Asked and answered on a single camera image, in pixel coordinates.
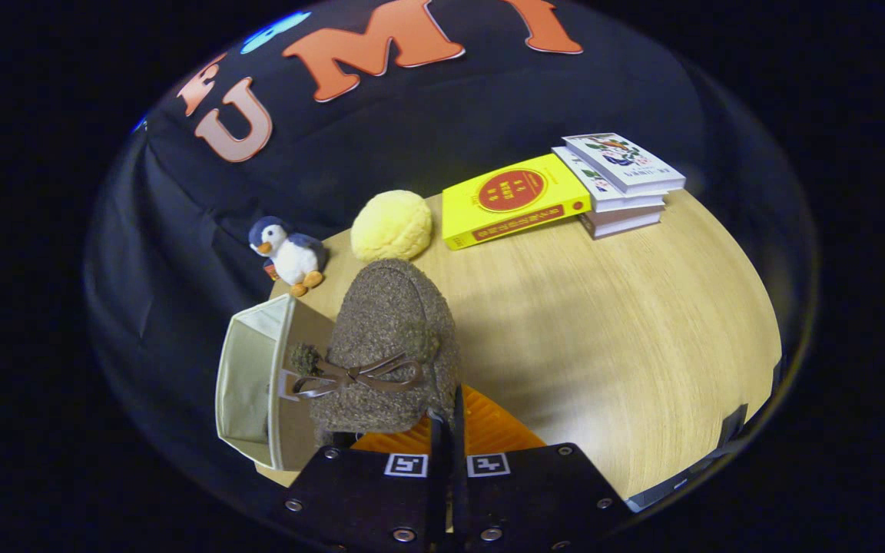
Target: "brown fuzzy bag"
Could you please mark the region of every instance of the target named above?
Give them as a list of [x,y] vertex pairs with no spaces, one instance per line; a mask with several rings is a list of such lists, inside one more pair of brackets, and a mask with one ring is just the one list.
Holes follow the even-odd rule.
[[[403,432],[427,413],[442,417],[453,428],[459,346],[446,298],[411,263],[380,260],[364,267],[347,290],[326,361],[349,370],[398,354],[421,365],[418,384],[403,391],[383,391],[362,382],[345,382],[333,392],[309,399],[317,444],[333,443],[335,432]],[[297,367],[301,374],[323,374],[317,370],[315,350],[300,347],[295,357],[301,361],[297,365],[303,365]],[[376,378],[408,382],[419,372],[408,364]]]

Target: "penguin plush toy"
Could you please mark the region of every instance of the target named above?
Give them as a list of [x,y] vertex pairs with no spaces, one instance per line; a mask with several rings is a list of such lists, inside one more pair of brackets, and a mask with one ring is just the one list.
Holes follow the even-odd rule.
[[268,259],[264,269],[273,280],[291,286],[289,293],[299,297],[323,281],[326,249],[323,242],[305,234],[290,233],[278,217],[261,217],[248,232],[250,248]]

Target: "orange letter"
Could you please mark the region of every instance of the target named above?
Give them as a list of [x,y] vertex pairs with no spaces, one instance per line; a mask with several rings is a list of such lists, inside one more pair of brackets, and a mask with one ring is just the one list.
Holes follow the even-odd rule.
[[220,110],[217,108],[211,109],[210,113],[204,115],[197,125],[197,130],[194,131],[194,135],[206,140],[224,160],[234,162],[250,160],[252,155],[259,153],[271,136],[271,118],[248,88],[250,84],[252,84],[251,77],[242,78],[224,95],[224,103],[234,104],[245,119],[248,119],[252,127],[248,136],[241,140],[231,136],[231,133],[227,132],[218,121],[217,115]]
[[429,13],[432,0],[395,0],[371,13],[364,35],[321,28],[303,36],[282,52],[299,56],[317,82],[316,101],[331,101],[354,90],[361,78],[345,75],[337,61],[347,63],[373,76],[387,71],[389,43],[398,46],[396,62],[401,67],[417,67],[459,57],[462,45],[450,42]]
[[514,6],[531,32],[524,43],[540,52],[581,54],[582,45],[573,41],[552,14],[555,6],[544,0],[503,0]]
[[207,94],[210,94],[210,89],[214,87],[214,81],[210,81],[210,79],[217,76],[217,63],[226,55],[227,52],[224,52],[208,63],[207,67],[201,69],[200,73],[194,75],[189,83],[180,88],[180,94],[176,94],[176,98],[183,97],[183,101],[187,102],[187,117],[190,117],[200,102],[204,101]]

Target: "yellow book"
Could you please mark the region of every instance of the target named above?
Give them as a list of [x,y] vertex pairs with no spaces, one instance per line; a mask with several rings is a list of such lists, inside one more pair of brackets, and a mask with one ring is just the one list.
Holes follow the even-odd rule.
[[589,209],[586,186],[545,154],[443,190],[442,238],[458,250]]

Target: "brown ribbon bow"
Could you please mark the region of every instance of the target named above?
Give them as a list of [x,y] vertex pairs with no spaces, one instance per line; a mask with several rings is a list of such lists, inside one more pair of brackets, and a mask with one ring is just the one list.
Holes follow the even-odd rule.
[[[299,380],[292,385],[292,392],[295,393],[296,396],[302,396],[302,398],[319,398],[319,396],[335,392],[340,388],[346,388],[354,382],[368,386],[368,388],[371,389],[376,389],[376,391],[379,392],[405,392],[407,389],[413,389],[415,386],[421,384],[422,365],[414,359],[404,357],[404,353],[397,353],[396,355],[386,357],[380,361],[366,364],[363,367],[352,367],[349,369],[338,367],[319,359],[317,360],[317,368],[322,370],[323,374],[299,378]],[[405,366],[415,367],[415,376],[410,380],[403,382],[375,380],[376,377],[386,375],[387,373],[396,371]],[[319,386],[319,388],[305,389],[305,391],[300,392],[300,389],[303,388],[306,382],[312,380],[328,382],[329,384]]]

